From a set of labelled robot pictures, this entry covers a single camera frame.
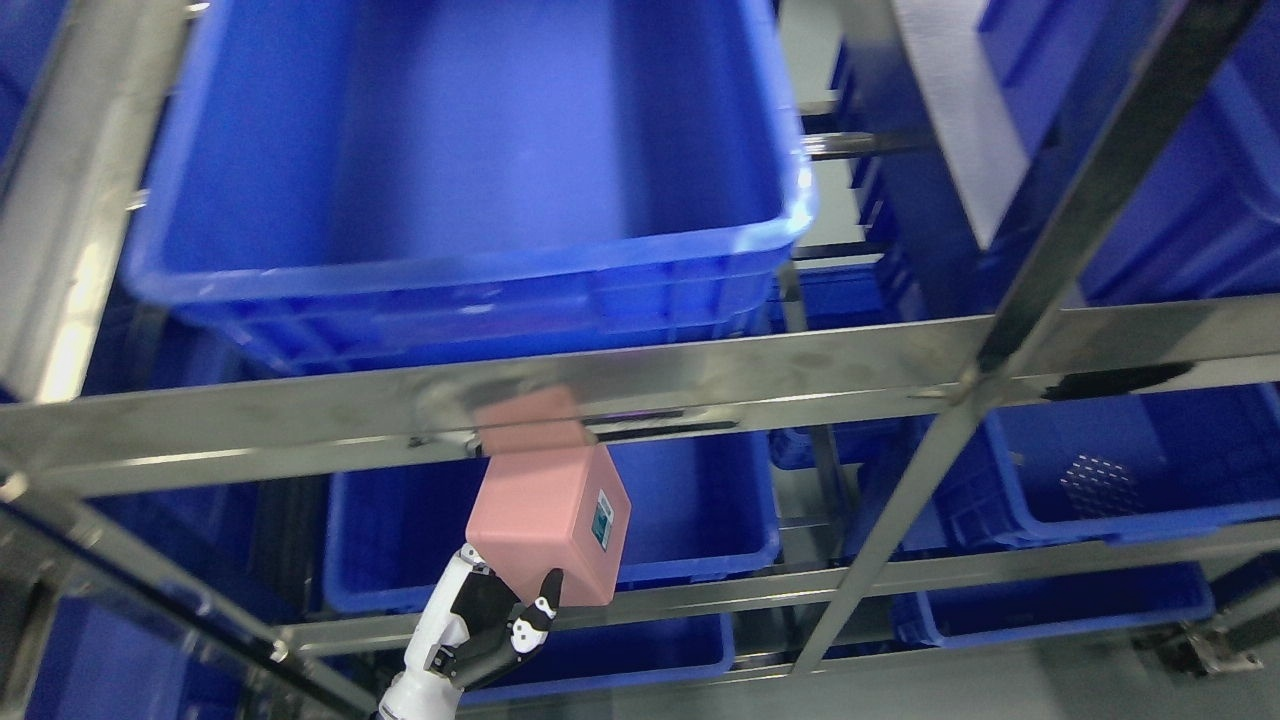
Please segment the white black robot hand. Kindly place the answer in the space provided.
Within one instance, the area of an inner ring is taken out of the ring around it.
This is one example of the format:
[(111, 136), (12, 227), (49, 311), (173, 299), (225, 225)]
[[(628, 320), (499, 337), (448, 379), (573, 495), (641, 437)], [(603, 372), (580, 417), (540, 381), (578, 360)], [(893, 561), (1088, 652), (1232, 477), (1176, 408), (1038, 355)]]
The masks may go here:
[(471, 546), (451, 557), (383, 693), (375, 719), (453, 719), (463, 694), (524, 666), (558, 616), (564, 573), (549, 570), (520, 600)]

